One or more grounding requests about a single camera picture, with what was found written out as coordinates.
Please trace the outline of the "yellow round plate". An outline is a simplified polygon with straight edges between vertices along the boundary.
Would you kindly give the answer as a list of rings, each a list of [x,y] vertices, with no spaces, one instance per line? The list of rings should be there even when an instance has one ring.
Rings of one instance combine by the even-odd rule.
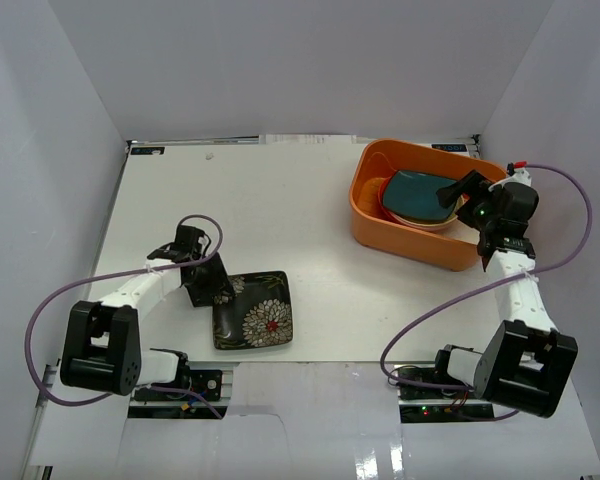
[[[388,214],[392,220],[396,221],[399,224],[427,232],[440,232],[449,229],[453,224],[457,222],[458,217],[456,213],[464,204],[465,198],[461,196],[460,199],[456,202],[456,205],[454,206],[453,213],[444,221],[440,222],[417,221],[412,218],[400,216],[391,211],[389,211]]]

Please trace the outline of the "teal square plate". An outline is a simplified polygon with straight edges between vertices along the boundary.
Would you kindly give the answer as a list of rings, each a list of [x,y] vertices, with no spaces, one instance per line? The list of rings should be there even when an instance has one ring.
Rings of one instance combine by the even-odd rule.
[[[441,208],[436,191],[453,183],[453,179],[446,177],[399,170],[386,188],[384,205],[395,214],[417,221],[444,221],[453,213],[454,206]]]

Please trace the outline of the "black floral square plate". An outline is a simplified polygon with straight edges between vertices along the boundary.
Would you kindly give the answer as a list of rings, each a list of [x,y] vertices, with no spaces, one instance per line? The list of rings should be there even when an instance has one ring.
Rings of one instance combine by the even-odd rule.
[[[230,289],[213,299],[217,350],[277,347],[293,340],[291,295],[284,271],[230,275]]]

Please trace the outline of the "small orange plate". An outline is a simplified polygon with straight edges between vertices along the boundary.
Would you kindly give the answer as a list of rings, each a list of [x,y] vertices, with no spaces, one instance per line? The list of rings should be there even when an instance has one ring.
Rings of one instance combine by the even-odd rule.
[[[384,193],[390,181],[390,177],[384,178],[377,190],[378,208],[386,219],[392,219],[391,212],[384,205]]]

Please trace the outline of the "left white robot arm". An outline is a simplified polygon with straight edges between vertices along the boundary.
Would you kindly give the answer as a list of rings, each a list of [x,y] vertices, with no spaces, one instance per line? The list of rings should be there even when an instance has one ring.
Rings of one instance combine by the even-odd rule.
[[[121,396],[157,384],[168,398],[185,396],[192,378],[184,369],[187,355],[144,350],[140,324],[181,288],[194,308],[212,306],[219,294],[234,294],[220,255],[208,252],[210,242],[203,230],[179,225],[174,240],[151,252],[139,274],[97,301],[77,302],[70,311],[60,363],[62,383]]]

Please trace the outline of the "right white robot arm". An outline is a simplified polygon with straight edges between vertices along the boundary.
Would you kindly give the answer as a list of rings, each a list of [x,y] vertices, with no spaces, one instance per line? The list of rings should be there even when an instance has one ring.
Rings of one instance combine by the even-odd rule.
[[[466,387],[478,399],[551,417],[575,363],[576,340],[558,331],[543,304],[531,272],[536,255],[525,233],[539,203],[523,168],[510,168],[492,182],[473,170],[436,193],[446,207],[460,197],[459,221],[479,233],[477,252],[490,281],[502,319],[486,349],[448,344],[439,350],[431,374],[433,390],[457,397]]]

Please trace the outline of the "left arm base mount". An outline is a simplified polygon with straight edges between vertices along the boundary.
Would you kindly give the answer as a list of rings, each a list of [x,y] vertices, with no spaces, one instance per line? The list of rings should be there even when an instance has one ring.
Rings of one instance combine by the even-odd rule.
[[[222,370],[186,370],[180,380],[157,389],[136,389],[127,416],[154,420],[220,420],[228,405],[222,383]]]

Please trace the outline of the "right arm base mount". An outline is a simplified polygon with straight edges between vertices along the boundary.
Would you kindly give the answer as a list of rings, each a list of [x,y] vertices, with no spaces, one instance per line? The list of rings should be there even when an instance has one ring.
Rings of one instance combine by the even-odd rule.
[[[491,421],[495,419],[492,404],[478,400],[472,393],[424,389],[387,379],[397,389],[401,423],[442,424]]]

